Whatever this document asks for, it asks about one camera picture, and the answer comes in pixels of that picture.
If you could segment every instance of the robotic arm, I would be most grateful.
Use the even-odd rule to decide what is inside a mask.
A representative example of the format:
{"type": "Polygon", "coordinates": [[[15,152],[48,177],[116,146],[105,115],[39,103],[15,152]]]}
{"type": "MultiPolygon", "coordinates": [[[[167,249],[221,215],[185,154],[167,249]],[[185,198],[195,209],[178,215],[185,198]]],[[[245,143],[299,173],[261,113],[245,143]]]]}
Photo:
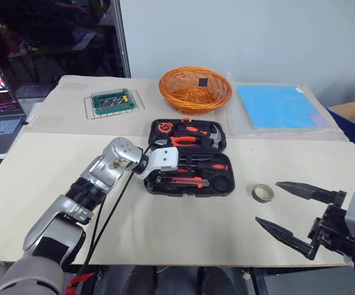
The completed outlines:
{"type": "Polygon", "coordinates": [[[126,138],[112,140],[28,232],[23,257],[3,276],[0,295],[62,294],[62,265],[74,261],[86,239],[81,225],[90,222],[123,173],[132,170],[144,179],[153,170],[175,170],[177,163],[175,147],[144,154],[126,138]]]}

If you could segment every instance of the orange pliers handle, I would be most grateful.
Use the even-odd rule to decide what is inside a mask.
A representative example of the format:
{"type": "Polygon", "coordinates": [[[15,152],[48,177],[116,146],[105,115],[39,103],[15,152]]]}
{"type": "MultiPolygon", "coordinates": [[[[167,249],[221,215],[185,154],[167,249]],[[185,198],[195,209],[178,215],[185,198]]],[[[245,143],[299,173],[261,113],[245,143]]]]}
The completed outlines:
{"type": "Polygon", "coordinates": [[[196,138],[193,136],[181,136],[181,137],[170,137],[173,146],[196,146],[196,138]]]}

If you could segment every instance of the robotic hand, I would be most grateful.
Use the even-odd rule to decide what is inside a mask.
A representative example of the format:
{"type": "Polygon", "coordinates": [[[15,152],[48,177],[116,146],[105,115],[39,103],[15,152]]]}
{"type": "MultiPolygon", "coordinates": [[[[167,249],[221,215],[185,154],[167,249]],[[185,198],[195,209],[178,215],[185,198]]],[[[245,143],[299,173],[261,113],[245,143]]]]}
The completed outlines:
{"type": "Polygon", "coordinates": [[[93,210],[102,203],[126,170],[140,179],[153,170],[177,169],[175,147],[143,154],[125,138],[115,138],[83,171],[65,195],[60,195],[28,232],[24,255],[0,282],[0,295],[62,294],[62,265],[74,261],[93,210]]]}
{"type": "Polygon", "coordinates": [[[257,222],[281,243],[295,249],[307,259],[314,260],[322,245],[341,254],[355,268],[355,193],[347,210],[341,209],[346,192],[327,191],[305,183],[290,181],[276,183],[277,186],[306,200],[314,199],[328,204],[322,218],[316,218],[308,234],[311,243],[293,236],[293,233],[275,223],[256,217],[257,222]]]}

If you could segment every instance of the black tool case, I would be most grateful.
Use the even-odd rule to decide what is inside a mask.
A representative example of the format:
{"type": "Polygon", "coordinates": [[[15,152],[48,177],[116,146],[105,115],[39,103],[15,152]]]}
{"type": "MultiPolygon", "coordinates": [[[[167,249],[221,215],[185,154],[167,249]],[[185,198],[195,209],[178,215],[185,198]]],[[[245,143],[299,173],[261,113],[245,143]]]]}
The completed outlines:
{"type": "Polygon", "coordinates": [[[226,138],[219,123],[189,119],[154,120],[148,144],[151,150],[176,146],[179,158],[178,170],[156,170],[147,176],[144,182],[150,194],[212,197],[226,196],[234,190],[232,164],[222,154],[226,138]]]}

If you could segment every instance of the small black object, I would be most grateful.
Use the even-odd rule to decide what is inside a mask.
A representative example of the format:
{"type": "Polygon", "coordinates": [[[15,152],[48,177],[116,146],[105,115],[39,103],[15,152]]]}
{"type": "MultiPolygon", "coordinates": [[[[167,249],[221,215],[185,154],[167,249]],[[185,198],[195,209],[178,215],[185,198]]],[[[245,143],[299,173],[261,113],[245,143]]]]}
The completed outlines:
{"type": "Polygon", "coordinates": [[[50,237],[42,237],[32,253],[33,256],[45,257],[56,263],[61,263],[68,246],[50,237]]]}
{"type": "Polygon", "coordinates": [[[142,154],[139,164],[134,169],[132,169],[132,171],[137,174],[140,174],[145,170],[145,168],[147,167],[147,164],[148,164],[148,156],[145,154],[142,154]]]}
{"type": "Polygon", "coordinates": [[[215,175],[210,179],[211,185],[219,192],[227,192],[231,189],[231,181],[224,175],[215,175]]]}
{"type": "Polygon", "coordinates": [[[208,78],[199,78],[199,87],[206,87],[208,81],[208,78]]]}

